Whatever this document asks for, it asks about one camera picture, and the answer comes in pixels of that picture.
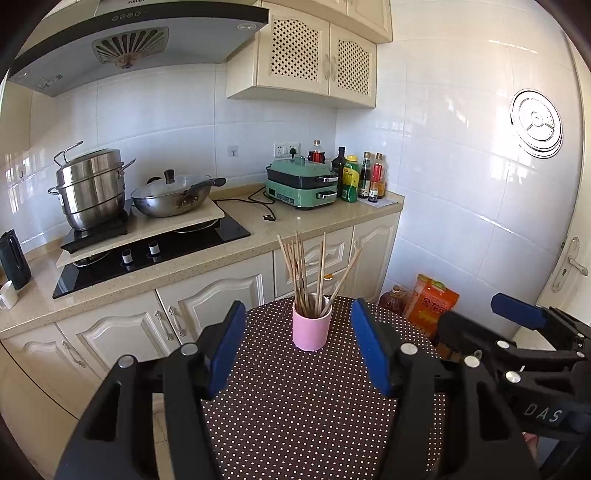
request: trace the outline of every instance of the green electric grill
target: green electric grill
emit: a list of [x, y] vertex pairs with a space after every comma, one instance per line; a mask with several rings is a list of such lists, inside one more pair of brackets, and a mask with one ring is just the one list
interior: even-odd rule
[[339, 177], [325, 163], [303, 157], [275, 160], [267, 167], [267, 195], [302, 210], [333, 203]]

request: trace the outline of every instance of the range hood vent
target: range hood vent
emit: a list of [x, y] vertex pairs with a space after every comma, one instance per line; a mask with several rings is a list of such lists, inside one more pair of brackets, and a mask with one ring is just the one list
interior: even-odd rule
[[55, 96], [124, 71], [223, 63], [267, 24], [269, 14], [265, 8], [222, 2], [129, 3], [21, 53], [9, 81]]

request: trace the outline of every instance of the table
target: table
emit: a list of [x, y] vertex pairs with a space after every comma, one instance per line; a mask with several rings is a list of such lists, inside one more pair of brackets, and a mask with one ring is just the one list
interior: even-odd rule
[[[349, 314], [338, 297], [329, 337], [318, 352], [291, 341], [293, 299], [248, 313], [227, 389], [203, 402], [226, 479], [371, 479], [396, 409], [367, 376]], [[428, 339], [404, 318], [369, 305], [376, 320], [432, 355]], [[444, 395], [433, 398], [429, 463], [441, 451]]]

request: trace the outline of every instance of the electrical outlet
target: electrical outlet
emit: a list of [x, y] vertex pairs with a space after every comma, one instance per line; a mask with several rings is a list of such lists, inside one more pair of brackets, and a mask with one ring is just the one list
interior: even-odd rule
[[282, 158], [287, 156], [287, 144], [285, 143], [276, 143], [274, 145], [275, 148], [275, 158]]
[[286, 146], [286, 150], [287, 150], [287, 155], [290, 155], [291, 156], [290, 151], [291, 151], [292, 148], [295, 149], [295, 154], [296, 155], [299, 155], [300, 154], [300, 144], [299, 143], [287, 142], [285, 144], [285, 146]]

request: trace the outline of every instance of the power cord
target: power cord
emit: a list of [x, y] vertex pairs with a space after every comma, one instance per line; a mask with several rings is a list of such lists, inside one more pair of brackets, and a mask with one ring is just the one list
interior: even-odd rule
[[244, 202], [244, 203], [254, 203], [257, 205], [263, 205], [263, 207], [265, 207], [267, 210], [269, 210], [270, 214], [267, 213], [265, 215], [263, 215], [263, 219], [269, 221], [269, 222], [274, 222], [275, 220], [277, 220], [277, 217], [275, 216], [275, 213], [273, 212], [273, 210], [271, 210], [271, 208], [269, 207], [269, 205], [273, 205], [275, 203], [275, 199], [269, 197], [265, 192], [263, 192], [263, 195], [268, 198], [270, 200], [270, 202], [262, 202], [260, 200], [255, 200], [253, 197], [259, 193], [261, 190], [263, 190], [265, 187], [261, 187], [259, 188], [256, 192], [251, 193], [247, 198], [248, 200], [245, 199], [220, 199], [220, 200], [214, 200], [214, 203], [218, 203], [218, 202], [229, 202], [230, 200], [234, 200], [236, 202]]

